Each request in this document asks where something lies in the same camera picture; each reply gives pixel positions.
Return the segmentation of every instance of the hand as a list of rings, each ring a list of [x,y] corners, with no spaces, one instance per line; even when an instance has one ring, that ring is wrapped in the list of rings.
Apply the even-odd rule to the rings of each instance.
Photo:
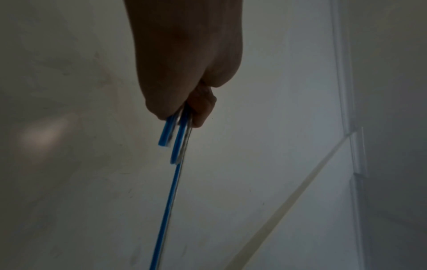
[[[125,0],[137,73],[149,111],[160,119],[185,101],[200,127],[219,87],[242,59],[242,0]]]

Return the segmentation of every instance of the finger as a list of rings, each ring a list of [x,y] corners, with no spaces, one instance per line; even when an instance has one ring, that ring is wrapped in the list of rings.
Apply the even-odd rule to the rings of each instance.
[[[198,128],[203,125],[214,109],[216,101],[217,98],[210,87],[203,83],[197,85],[187,99],[188,105],[193,109],[193,127]]]

